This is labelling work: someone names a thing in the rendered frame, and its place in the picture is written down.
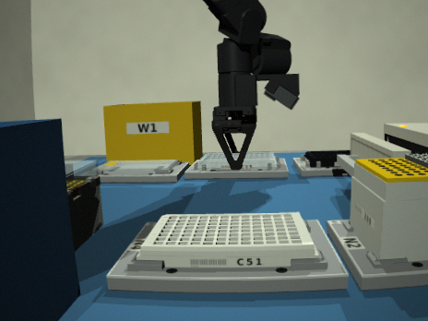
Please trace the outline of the yellow open bin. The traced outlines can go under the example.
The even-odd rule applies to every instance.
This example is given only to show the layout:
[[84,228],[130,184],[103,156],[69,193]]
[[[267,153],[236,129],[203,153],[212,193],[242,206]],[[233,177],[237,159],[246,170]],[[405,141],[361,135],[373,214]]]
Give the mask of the yellow open bin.
[[106,160],[178,160],[203,156],[201,101],[103,106]]

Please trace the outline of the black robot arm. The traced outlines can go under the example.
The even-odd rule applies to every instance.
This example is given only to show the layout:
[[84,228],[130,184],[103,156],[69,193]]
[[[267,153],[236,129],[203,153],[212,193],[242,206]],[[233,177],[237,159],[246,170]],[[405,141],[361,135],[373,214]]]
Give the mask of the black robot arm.
[[235,106],[257,106],[257,81],[269,80],[264,94],[292,110],[300,99],[300,87],[299,74],[287,74],[291,42],[261,32],[267,22],[265,8],[258,0],[203,1],[220,22],[218,31],[229,37],[217,44],[218,73],[253,74],[234,75]]

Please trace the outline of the white multi-well plate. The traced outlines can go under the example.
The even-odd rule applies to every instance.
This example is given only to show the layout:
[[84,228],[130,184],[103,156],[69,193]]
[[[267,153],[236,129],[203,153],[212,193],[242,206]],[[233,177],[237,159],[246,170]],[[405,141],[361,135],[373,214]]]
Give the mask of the white multi-well plate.
[[299,212],[163,215],[137,254],[164,268],[290,267],[317,258]]

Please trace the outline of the blue bench mat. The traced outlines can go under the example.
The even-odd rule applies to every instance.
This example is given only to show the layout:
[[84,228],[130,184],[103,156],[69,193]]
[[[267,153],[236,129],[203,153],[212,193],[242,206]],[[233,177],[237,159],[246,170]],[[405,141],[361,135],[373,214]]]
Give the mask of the blue bench mat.
[[[101,183],[103,225],[75,252],[80,295],[58,321],[428,321],[428,286],[361,291],[327,233],[349,220],[351,176],[302,177],[305,152],[274,153],[288,178]],[[167,214],[300,212],[318,220],[349,273],[348,289],[272,293],[108,290],[106,275],[146,222]]]

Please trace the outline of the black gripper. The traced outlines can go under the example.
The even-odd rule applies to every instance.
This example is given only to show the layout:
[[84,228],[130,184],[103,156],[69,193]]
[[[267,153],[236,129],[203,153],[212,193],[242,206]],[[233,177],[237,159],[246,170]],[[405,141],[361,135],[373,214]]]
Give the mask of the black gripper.
[[[251,72],[231,72],[219,74],[219,106],[214,107],[212,130],[220,143],[223,153],[232,170],[240,170],[253,134],[256,130],[255,106],[235,106],[234,75],[251,75]],[[228,120],[228,117],[232,119]],[[238,151],[232,139],[232,133],[246,134],[241,151]],[[225,140],[228,141],[231,150]],[[232,153],[240,153],[237,160]]]

